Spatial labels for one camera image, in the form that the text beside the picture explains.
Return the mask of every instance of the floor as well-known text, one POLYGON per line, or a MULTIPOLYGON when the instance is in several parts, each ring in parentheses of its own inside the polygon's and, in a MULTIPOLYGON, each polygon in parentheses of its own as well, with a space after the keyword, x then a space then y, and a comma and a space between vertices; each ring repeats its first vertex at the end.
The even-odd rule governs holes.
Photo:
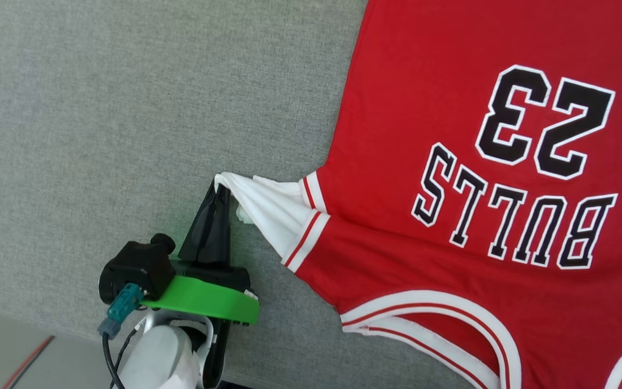
MULTIPOLYGON (((47 334, 0 316, 0 387, 47 334)), ((109 387, 109 373, 97 345, 55 338, 16 389, 109 387)))

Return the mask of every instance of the teal connector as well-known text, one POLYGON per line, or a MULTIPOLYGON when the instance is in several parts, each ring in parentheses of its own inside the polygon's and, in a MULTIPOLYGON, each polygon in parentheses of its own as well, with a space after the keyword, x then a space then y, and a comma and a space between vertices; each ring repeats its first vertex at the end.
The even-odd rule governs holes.
POLYGON ((140 307, 143 302, 143 291, 136 284, 126 284, 123 290, 119 292, 117 298, 114 298, 112 305, 107 308, 107 318, 97 328, 97 332, 102 336, 107 334, 109 340, 121 330, 121 324, 136 308, 140 307))
POLYGON ((107 317, 123 323, 129 314, 140 307, 143 302, 143 291, 136 284, 126 284, 107 308, 107 317))

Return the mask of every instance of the jersey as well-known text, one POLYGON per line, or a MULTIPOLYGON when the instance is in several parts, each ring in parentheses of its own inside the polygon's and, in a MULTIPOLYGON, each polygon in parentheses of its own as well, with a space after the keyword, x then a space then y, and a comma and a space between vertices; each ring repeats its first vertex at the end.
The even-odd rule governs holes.
POLYGON ((622 387, 622 2, 370 0, 326 164, 217 181, 344 331, 622 387))

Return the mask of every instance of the gray fabric surface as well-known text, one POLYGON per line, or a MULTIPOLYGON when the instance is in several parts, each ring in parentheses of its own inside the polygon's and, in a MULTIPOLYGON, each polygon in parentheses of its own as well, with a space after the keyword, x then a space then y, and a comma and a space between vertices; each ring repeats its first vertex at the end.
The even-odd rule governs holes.
MULTIPOLYGON (((0 312, 98 342, 97 278, 124 242, 182 239, 217 172, 321 165, 364 7, 0 1, 0 312)), ((255 227, 232 239, 261 317, 233 329, 226 379, 469 387, 407 345, 342 334, 255 227)))

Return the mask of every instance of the black number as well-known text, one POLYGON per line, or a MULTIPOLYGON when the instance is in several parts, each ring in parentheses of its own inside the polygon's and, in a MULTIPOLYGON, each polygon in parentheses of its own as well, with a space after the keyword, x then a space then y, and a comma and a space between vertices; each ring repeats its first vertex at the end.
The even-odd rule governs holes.
POLYGON ((467 166, 460 165, 459 170, 457 170, 457 179, 454 185, 455 190, 457 190, 458 193, 463 193, 465 185, 470 188, 467 202, 464 204, 457 227, 450 237, 450 242, 460 247, 464 247, 464 244, 467 243, 467 227, 469 227, 469 222, 472 220, 474 209, 476 209, 479 203, 479 198, 486 192, 488 183, 469 170, 467 166))
POLYGON ((563 180, 582 174, 587 160, 585 153, 570 151, 563 157, 556 150, 604 128, 614 96, 614 91, 563 77, 553 110, 570 115, 573 108, 579 108, 583 113, 544 128, 534 156, 537 171, 563 180))
POLYGON ((427 200, 421 194, 417 194, 417 199, 415 199, 412 209, 412 216, 416 217, 417 220, 424 223, 427 227, 435 224, 445 196, 443 187, 434 180, 436 165, 439 163, 443 165, 441 177, 450 182, 452 168, 454 168, 456 160, 457 157, 441 143, 436 143, 431 147, 429 162, 427 162, 427 167, 424 169, 422 177, 422 189, 432 198, 431 206, 429 209, 425 209, 424 205, 427 200))
POLYGON ((546 227, 541 234, 541 240, 534 252, 534 260, 532 264, 538 266, 545 266, 549 263, 549 249, 551 248, 551 242, 556 237, 558 231, 558 224, 560 219, 565 213, 565 207, 567 202, 565 197, 562 196, 542 196, 538 197, 534 202, 534 205, 529 212, 528 221, 525 225, 525 232, 520 237, 518 246, 515 249, 515 256, 513 260, 520 263, 528 263, 529 261, 529 246, 531 241, 536 235, 536 231, 541 223, 541 216, 545 209, 551 210, 551 217, 546 221, 546 227))
POLYGON ((501 129, 519 130, 525 108, 510 103, 515 91, 526 93, 528 104, 546 106, 551 87, 544 72, 524 66, 512 66, 499 74, 489 101, 489 113, 484 117, 476 148, 483 158, 515 165, 529 153, 531 139, 526 136, 510 136, 501 140, 501 129))
POLYGON ((618 194, 587 197, 575 208, 575 215, 568 227, 563 248, 558 256, 558 267, 561 269, 589 269, 592 265, 592 251, 597 238, 608 215, 608 210, 616 203, 618 194), (589 226, 585 226, 585 219, 590 212, 594 217, 589 226), (580 254, 573 256, 577 244, 581 244, 580 254))
POLYGON ((508 241, 508 234, 513 226, 515 215, 520 209, 520 205, 525 204, 526 190, 516 189, 501 184, 493 186, 493 194, 489 199, 489 207, 497 209, 501 206, 501 201, 508 202, 505 208, 505 214, 501 219, 501 226, 498 227, 496 233, 496 240, 491 242, 489 246, 489 257, 503 259, 505 252, 508 251, 508 247, 505 246, 505 242, 508 241))

